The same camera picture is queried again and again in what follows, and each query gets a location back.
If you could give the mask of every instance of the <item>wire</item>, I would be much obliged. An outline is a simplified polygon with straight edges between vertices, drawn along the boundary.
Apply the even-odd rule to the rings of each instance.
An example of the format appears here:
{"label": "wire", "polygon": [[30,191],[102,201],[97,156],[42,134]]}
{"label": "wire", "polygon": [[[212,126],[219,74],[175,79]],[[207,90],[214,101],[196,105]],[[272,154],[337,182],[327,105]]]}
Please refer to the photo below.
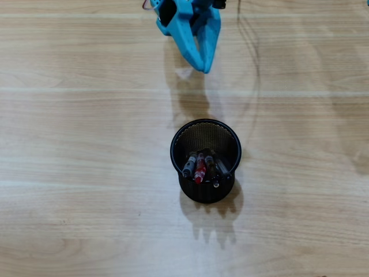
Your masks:
{"label": "wire", "polygon": [[142,8],[144,9],[144,10],[155,10],[158,6],[159,6],[159,4],[157,4],[155,7],[153,7],[153,8],[147,8],[146,7],[146,3],[148,2],[149,0],[145,0],[144,1],[144,3],[142,4]]}

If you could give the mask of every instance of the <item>wood grain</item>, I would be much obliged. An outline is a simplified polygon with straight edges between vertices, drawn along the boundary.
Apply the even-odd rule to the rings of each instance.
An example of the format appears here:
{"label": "wood grain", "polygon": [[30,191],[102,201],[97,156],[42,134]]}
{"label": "wood grain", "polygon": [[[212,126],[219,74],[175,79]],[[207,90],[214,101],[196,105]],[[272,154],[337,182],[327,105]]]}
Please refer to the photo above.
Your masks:
{"label": "wood grain", "polygon": [[[367,277],[369,8],[229,1],[210,74],[140,2],[0,1],[1,277]],[[202,205],[169,146],[238,134]]]}

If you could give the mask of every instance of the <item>blue plastic claw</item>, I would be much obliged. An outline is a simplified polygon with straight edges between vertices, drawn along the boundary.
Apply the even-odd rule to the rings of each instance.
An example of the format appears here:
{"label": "blue plastic claw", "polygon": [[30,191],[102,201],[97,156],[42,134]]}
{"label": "blue plastic claw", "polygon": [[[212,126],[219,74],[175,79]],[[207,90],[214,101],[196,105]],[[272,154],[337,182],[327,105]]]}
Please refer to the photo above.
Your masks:
{"label": "blue plastic claw", "polygon": [[221,27],[219,10],[212,6],[214,1],[150,1],[158,14],[156,23],[161,32],[173,37],[180,53],[191,66],[209,73]]}

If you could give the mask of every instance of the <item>marker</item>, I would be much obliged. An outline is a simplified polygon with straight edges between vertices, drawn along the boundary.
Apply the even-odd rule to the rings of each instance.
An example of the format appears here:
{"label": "marker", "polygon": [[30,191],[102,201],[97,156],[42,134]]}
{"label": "marker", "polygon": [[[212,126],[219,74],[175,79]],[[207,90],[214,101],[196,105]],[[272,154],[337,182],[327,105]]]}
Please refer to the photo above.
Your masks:
{"label": "marker", "polygon": [[195,183],[197,183],[198,185],[201,184],[202,180],[204,180],[205,174],[206,174],[205,158],[204,158],[203,153],[200,153],[197,156]]}
{"label": "marker", "polygon": [[226,166],[224,165],[224,163],[221,161],[221,159],[219,158],[218,154],[215,153],[214,150],[212,150],[212,155],[215,159],[216,165],[219,168],[221,174],[226,178],[226,179],[230,179],[231,174],[229,173],[228,169],[226,168]]}
{"label": "marker", "polygon": [[206,165],[208,167],[207,171],[208,171],[209,178],[213,181],[214,187],[218,188],[219,187],[219,182],[217,180],[217,172],[216,172],[216,169],[215,169],[215,163],[214,163],[213,157],[211,157],[210,155],[206,156],[205,162],[206,162]]}
{"label": "marker", "polygon": [[193,172],[195,169],[196,158],[197,158],[196,152],[191,152],[189,160],[187,161],[187,163],[185,164],[182,170],[182,175],[185,178],[191,177],[193,175]]}

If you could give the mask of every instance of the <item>black mesh pen holder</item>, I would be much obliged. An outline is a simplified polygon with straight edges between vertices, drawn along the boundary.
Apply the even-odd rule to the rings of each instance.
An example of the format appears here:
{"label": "black mesh pen holder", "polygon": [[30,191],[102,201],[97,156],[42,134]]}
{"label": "black mesh pen holder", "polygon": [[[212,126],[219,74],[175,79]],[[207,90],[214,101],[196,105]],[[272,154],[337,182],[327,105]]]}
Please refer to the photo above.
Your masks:
{"label": "black mesh pen holder", "polygon": [[[229,170],[228,178],[221,177],[216,188],[210,180],[196,184],[193,178],[182,175],[190,152],[214,150]],[[223,199],[235,183],[235,170],[241,160],[241,144],[235,132],[226,124],[213,119],[199,119],[183,126],[171,144],[171,160],[178,172],[183,192],[200,203],[214,203]]]}

